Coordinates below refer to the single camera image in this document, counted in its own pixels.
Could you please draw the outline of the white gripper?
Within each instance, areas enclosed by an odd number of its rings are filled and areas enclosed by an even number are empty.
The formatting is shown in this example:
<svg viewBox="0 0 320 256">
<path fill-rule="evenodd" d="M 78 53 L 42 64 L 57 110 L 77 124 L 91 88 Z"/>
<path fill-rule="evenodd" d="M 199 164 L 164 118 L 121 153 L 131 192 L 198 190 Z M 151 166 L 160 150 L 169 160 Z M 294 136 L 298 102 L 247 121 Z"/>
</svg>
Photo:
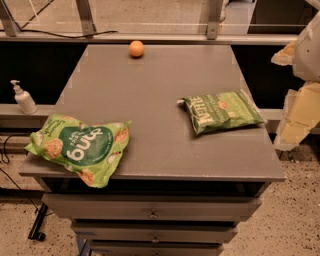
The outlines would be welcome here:
<svg viewBox="0 0 320 256">
<path fill-rule="evenodd" d="M 306 82 L 298 91 L 290 89 L 285 97 L 283 118 L 276 131 L 274 147 L 291 151 L 320 122 L 320 12 L 297 41 L 275 53 L 271 62 L 280 66 L 293 64 L 293 73 Z"/>
</svg>

